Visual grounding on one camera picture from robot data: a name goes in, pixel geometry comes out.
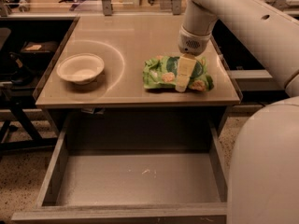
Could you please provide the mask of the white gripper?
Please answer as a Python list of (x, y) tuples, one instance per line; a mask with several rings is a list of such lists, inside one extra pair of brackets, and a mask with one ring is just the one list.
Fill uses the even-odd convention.
[(198, 56), (205, 51), (210, 37), (211, 32), (209, 30), (186, 28), (184, 26), (180, 27), (178, 34), (178, 48), (181, 53), (186, 54), (181, 55), (178, 59), (176, 91), (186, 91), (192, 71), (196, 65), (194, 56)]

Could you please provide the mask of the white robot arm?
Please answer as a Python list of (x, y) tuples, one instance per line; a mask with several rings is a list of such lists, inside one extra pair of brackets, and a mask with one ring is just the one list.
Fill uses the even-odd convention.
[(235, 139), (227, 224), (299, 224), (299, 23), (261, 0), (188, 0), (182, 38), (206, 36), (219, 18), (285, 90)]

